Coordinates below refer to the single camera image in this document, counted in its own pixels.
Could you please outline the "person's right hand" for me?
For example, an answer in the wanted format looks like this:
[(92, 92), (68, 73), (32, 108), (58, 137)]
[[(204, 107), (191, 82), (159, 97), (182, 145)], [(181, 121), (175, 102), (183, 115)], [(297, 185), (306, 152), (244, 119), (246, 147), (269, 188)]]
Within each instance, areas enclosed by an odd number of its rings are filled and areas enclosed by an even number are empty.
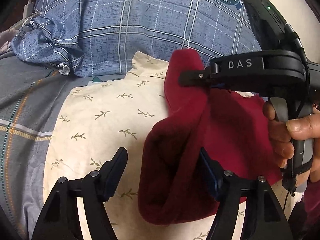
[(314, 108), (311, 115), (300, 119), (280, 122), (276, 120), (276, 112), (273, 106), (266, 102), (263, 114), (268, 118), (269, 139), (274, 151), (275, 162), (279, 168), (284, 168), (287, 161), (294, 155), (294, 147), (291, 140), (313, 139), (313, 162), (309, 171), (300, 174), (297, 185), (308, 179), (312, 183), (319, 181), (319, 110)]

